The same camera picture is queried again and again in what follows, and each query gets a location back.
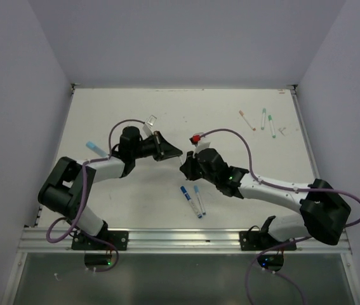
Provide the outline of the peach capped marker pen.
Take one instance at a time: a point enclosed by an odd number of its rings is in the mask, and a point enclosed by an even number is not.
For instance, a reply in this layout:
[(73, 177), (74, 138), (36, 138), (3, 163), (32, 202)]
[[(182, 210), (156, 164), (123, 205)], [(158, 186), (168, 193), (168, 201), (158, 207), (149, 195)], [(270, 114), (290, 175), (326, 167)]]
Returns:
[(246, 124), (249, 126), (249, 128), (252, 129), (253, 131), (255, 131), (256, 128), (248, 121), (248, 118), (246, 117), (245, 113), (242, 110), (240, 110), (239, 114), (243, 118), (243, 120), (246, 122)]

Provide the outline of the light blue highlighter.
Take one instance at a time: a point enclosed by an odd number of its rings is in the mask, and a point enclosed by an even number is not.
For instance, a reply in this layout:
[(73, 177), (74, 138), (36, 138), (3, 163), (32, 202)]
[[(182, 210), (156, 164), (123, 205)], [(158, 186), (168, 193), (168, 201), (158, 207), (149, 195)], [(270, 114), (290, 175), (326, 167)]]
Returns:
[(103, 149), (91, 141), (86, 143), (86, 147), (101, 158), (106, 158), (108, 156), (108, 154)]

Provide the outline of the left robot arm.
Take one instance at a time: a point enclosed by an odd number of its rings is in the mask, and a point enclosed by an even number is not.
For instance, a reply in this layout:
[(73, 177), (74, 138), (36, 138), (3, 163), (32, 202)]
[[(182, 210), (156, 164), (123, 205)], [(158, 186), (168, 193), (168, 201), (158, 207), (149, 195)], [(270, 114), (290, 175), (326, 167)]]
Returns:
[(170, 144), (159, 131), (143, 138), (137, 127), (123, 129), (108, 157), (88, 161), (60, 158), (38, 194), (38, 202), (62, 217), (50, 225), (46, 239), (58, 243), (73, 229), (86, 236), (94, 249), (102, 249), (111, 241), (107, 223), (88, 207), (92, 185), (128, 176), (137, 159), (151, 157), (155, 161), (180, 157), (183, 152)]

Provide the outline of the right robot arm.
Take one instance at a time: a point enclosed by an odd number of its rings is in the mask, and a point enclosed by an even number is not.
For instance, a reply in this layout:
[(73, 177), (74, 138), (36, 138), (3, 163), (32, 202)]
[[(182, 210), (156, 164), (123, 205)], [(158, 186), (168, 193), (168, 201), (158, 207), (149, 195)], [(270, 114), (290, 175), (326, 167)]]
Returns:
[(321, 179), (293, 184), (254, 178), (248, 169), (229, 166), (212, 148), (189, 151), (180, 171), (187, 180), (210, 182), (225, 196), (265, 201), (293, 211), (285, 217), (268, 217), (260, 228), (258, 240), (269, 250), (304, 237), (336, 245), (351, 212), (342, 197)]

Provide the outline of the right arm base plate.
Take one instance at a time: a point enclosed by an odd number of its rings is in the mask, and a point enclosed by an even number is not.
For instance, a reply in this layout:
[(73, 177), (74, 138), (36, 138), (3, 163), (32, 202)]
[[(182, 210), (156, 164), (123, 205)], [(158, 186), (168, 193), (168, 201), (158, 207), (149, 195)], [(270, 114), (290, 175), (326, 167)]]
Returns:
[(282, 243), (283, 241), (276, 241), (268, 233), (262, 233), (258, 226), (239, 232), (241, 251), (263, 251)]

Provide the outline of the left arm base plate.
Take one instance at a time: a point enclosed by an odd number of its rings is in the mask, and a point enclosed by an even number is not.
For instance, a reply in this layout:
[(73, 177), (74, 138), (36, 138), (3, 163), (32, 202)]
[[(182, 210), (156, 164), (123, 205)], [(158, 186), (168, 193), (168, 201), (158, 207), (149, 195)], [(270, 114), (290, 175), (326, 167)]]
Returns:
[(82, 251), (96, 251), (96, 250), (112, 250), (118, 251), (127, 250), (129, 241), (128, 231), (110, 231), (101, 232), (99, 236), (92, 236), (85, 232), (75, 233), (71, 249)]

